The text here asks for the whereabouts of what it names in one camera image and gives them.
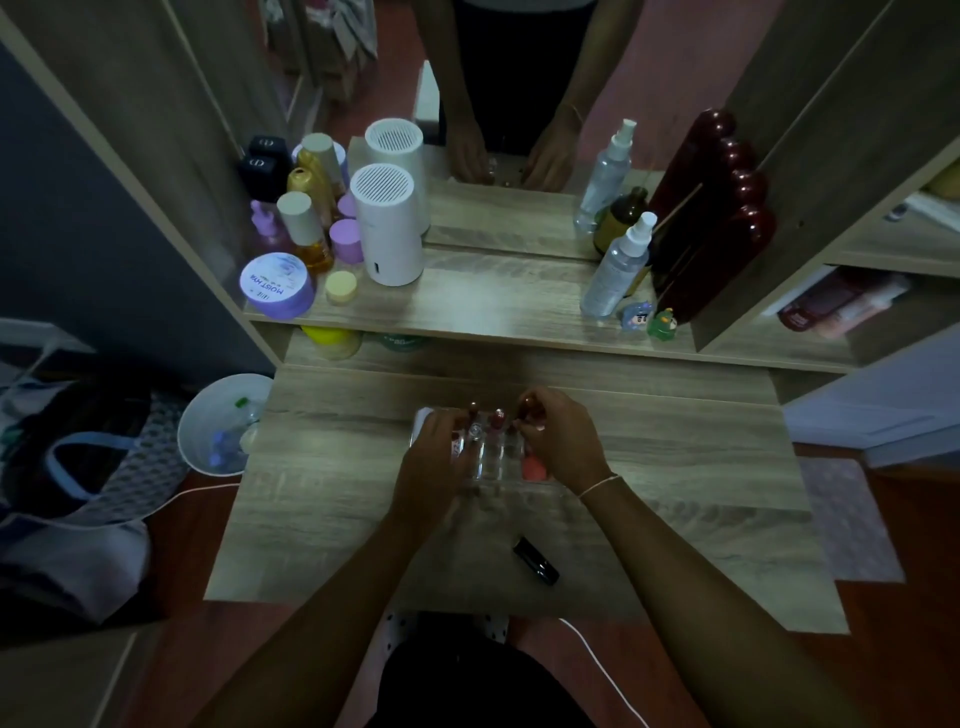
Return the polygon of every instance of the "air vent grille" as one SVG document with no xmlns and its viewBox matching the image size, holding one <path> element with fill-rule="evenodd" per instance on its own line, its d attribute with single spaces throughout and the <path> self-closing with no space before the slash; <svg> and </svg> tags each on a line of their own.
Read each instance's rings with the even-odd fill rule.
<svg viewBox="0 0 960 728">
<path fill-rule="evenodd" d="M 368 205 L 395 205 L 413 194 L 414 178 L 395 164 L 368 164 L 353 175 L 350 191 Z"/>
<path fill-rule="evenodd" d="M 423 132 L 406 119 L 380 119 L 367 127 L 367 144 L 377 152 L 404 154 L 423 144 Z"/>
</svg>

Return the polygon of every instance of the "gray rug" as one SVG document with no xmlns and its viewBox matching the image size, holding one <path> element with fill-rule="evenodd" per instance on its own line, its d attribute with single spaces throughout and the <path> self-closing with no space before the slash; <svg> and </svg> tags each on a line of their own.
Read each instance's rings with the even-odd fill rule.
<svg viewBox="0 0 960 728">
<path fill-rule="evenodd" d="M 904 581 L 900 560 L 860 464 L 821 457 L 797 459 L 833 578 Z"/>
</svg>

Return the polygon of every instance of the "person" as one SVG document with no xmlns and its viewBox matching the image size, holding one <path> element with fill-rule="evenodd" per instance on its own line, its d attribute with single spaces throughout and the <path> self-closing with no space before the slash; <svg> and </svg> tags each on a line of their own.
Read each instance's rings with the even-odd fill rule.
<svg viewBox="0 0 960 728">
<path fill-rule="evenodd" d="M 582 404 L 544 387 L 524 398 L 530 394 L 545 410 L 545 427 L 517 427 L 596 519 L 711 725 L 866 725 L 786 630 L 612 473 Z M 426 419 L 400 464 L 383 521 L 233 675 L 195 728 L 334 724 L 400 578 L 468 475 L 474 453 L 450 457 L 457 416 L 442 411 Z M 591 725 L 533 658 L 464 633 L 432 640 L 418 634 L 397 647 L 370 725 L 495 721 Z"/>
<path fill-rule="evenodd" d="M 559 192 L 584 119 L 619 63 L 642 0 L 415 0 L 440 89 L 440 143 L 462 182 L 488 152 L 527 157 L 527 189 Z"/>
</svg>

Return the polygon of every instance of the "hand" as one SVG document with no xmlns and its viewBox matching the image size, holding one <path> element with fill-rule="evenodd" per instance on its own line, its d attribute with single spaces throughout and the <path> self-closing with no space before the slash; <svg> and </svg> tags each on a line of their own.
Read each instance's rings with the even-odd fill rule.
<svg viewBox="0 0 960 728">
<path fill-rule="evenodd" d="M 527 158 L 523 188 L 560 192 L 573 174 L 579 138 L 580 120 L 576 112 L 560 106 Z"/>
<path fill-rule="evenodd" d="M 613 475 L 600 437 L 587 408 L 563 392 L 534 387 L 520 398 L 533 396 L 546 411 L 546 426 L 538 430 L 516 420 L 514 425 L 547 470 L 579 496 L 591 485 Z"/>
<path fill-rule="evenodd" d="M 431 412 L 400 463 L 387 517 L 411 529 L 421 542 L 443 520 L 475 459 L 476 446 L 470 445 L 450 461 L 450 435 L 465 415 L 455 410 Z"/>
<path fill-rule="evenodd" d="M 460 182 L 493 184 L 483 133 L 472 116 L 447 120 L 446 155 L 453 176 Z"/>
</svg>

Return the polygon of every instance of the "light blue strap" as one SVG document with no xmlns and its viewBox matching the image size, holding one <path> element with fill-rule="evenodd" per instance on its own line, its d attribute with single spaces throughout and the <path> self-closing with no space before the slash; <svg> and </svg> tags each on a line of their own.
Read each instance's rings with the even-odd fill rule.
<svg viewBox="0 0 960 728">
<path fill-rule="evenodd" d="M 89 493 L 57 460 L 56 450 L 61 445 L 96 445 L 101 448 L 129 450 L 136 445 L 136 438 L 111 435 L 108 432 L 74 432 L 72 435 L 61 437 L 47 449 L 43 463 L 47 467 L 47 473 L 60 486 L 60 489 L 76 500 L 93 500 L 97 494 Z"/>
</svg>

